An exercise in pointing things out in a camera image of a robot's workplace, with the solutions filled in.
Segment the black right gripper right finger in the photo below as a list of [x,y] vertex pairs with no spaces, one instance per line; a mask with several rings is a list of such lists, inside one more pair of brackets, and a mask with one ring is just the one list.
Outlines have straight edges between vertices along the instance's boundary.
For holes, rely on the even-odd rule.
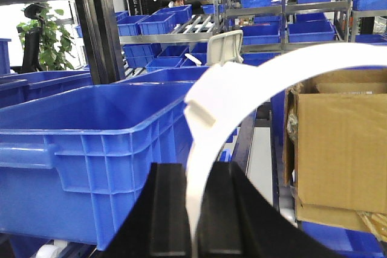
[[338,257],[284,218],[234,162],[210,171],[197,231],[199,257]]

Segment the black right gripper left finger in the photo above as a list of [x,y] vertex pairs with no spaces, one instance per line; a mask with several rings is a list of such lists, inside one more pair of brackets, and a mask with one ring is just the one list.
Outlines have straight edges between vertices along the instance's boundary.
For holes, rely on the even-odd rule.
[[152,163],[125,221],[99,257],[191,257],[185,168]]

